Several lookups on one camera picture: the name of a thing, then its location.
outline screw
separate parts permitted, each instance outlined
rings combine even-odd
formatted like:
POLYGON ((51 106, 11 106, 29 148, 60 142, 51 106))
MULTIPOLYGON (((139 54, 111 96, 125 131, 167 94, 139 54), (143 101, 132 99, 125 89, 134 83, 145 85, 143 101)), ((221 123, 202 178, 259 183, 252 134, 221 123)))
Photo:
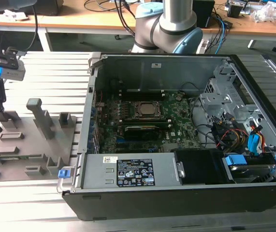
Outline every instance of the screw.
POLYGON ((178 176, 181 177, 181 178, 183 178, 184 177, 183 172, 182 171, 178 171, 178 176))

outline motherboard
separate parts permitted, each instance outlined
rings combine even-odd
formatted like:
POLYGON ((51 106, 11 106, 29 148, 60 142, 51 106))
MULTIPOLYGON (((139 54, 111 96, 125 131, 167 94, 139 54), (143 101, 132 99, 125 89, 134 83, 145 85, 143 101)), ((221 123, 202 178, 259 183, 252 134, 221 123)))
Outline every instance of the motherboard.
POLYGON ((200 147, 180 92, 157 94, 98 93, 99 153, 170 152, 200 147))

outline power supply label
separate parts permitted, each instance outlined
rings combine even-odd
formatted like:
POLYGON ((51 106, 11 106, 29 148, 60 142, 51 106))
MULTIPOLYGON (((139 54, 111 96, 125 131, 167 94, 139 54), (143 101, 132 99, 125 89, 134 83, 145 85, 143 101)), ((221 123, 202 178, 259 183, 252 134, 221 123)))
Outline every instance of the power supply label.
POLYGON ((119 187, 154 186, 152 159, 117 160, 116 184, 119 187))

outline green circuit board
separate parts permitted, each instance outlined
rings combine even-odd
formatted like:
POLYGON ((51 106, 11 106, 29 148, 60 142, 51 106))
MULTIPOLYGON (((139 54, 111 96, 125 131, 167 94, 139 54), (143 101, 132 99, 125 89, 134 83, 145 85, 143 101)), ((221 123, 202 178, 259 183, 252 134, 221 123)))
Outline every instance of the green circuit board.
POLYGON ((178 93, 166 93, 160 104, 162 117, 170 118, 171 127, 160 130, 158 138, 150 141, 127 141, 123 135, 123 126, 119 123, 122 119, 122 106, 132 106, 137 102, 124 102, 117 97, 111 97, 106 104, 106 112, 99 123, 100 128, 100 153, 145 153, 145 152, 170 152, 175 148, 200 147, 198 136, 189 119, 189 105, 186 98, 176 99, 178 93))

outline floor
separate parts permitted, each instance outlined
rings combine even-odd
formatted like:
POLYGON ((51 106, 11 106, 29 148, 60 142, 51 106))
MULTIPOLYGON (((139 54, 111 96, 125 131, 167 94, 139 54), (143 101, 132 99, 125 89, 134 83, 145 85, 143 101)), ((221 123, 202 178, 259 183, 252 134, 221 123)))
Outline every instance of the floor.
MULTIPOLYGON (((25 49, 29 46, 33 38, 33 33, 30 32, 2 32, 0 31, 0 48, 5 49, 8 46, 16 47, 17 49, 25 49)), ((84 35, 84 43, 78 42, 77 34, 61 34, 50 33, 50 39, 54 51, 83 51, 83 52, 109 52, 109 53, 125 53, 132 48, 133 38, 127 35, 120 35, 120 40, 116 40, 114 35, 84 35)), ((255 44, 254 49, 247 49, 248 40, 230 40, 229 38, 223 44, 219 54, 267 54, 276 64, 276 52, 272 48, 276 42, 259 41, 255 44)), ((32 51, 42 51, 39 40, 36 40, 32 51)), ((216 47, 212 48, 210 53, 214 53, 216 47)))

